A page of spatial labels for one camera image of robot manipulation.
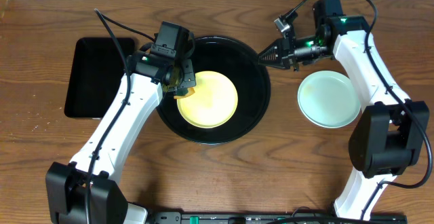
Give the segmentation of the yellow plate with sauce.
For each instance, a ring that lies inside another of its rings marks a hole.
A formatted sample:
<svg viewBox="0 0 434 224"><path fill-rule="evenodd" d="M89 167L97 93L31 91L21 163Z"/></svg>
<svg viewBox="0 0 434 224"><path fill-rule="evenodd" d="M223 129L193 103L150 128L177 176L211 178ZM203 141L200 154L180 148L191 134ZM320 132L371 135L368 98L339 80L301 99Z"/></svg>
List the yellow plate with sauce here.
<svg viewBox="0 0 434 224"><path fill-rule="evenodd" d="M181 116L198 128L216 128L235 114L238 93L234 83L215 71L195 74L196 86L187 95L175 96Z"/></svg>

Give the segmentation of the light green stained plate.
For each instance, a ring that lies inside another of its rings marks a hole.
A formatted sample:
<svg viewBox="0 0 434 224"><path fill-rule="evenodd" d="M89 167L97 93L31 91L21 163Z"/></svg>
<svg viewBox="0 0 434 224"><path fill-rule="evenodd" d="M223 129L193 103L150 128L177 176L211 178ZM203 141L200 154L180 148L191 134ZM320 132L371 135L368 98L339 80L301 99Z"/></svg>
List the light green stained plate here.
<svg viewBox="0 0 434 224"><path fill-rule="evenodd" d="M350 79L336 71L318 71L299 85L298 106L312 123L323 128L341 128L350 124L361 110Z"/></svg>

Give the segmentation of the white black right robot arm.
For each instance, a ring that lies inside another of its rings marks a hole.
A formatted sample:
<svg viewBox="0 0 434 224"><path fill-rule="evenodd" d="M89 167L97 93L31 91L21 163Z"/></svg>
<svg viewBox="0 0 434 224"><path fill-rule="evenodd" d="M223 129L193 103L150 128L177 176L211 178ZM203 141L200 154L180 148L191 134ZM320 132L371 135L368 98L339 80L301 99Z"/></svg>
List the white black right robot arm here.
<svg viewBox="0 0 434 224"><path fill-rule="evenodd" d="M323 58L337 60L349 76L361 103L362 115L350 139L351 175L334 201L343 219L367 221L385 187L417 163L421 149L429 149L426 129L429 109L413 101L397 85L378 54L373 24L363 16L346 15L340 0L318 0L313 5L315 34L297 38L296 10L280 15L281 33L258 56L261 65L298 69Z"/></svg>

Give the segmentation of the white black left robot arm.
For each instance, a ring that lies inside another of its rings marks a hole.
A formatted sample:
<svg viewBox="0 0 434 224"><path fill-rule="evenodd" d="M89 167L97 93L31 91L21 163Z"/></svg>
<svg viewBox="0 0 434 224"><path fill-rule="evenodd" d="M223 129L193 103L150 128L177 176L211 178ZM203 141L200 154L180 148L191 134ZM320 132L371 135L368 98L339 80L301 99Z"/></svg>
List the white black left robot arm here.
<svg viewBox="0 0 434 224"><path fill-rule="evenodd" d="M196 84L193 32L162 22L155 41L123 57L117 94L90 139L68 164L45 176L52 223L145 223L148 210L130 203L118 184L149 115L166 93L189 96Z"/></svg>

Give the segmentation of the yellow green scrub sponge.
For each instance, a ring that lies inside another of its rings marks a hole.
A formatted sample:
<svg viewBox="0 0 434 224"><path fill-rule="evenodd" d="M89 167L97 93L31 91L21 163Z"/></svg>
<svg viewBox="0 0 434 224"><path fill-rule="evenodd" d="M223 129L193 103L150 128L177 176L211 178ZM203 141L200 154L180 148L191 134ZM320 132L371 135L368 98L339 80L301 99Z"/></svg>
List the yellow green scrub sponge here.
<svg viewBox="0 0 434 224"><path fill-rule="evenodd" d="M195 93L194 87L181 88L174 93L174 99L187 98Z"/></svg>

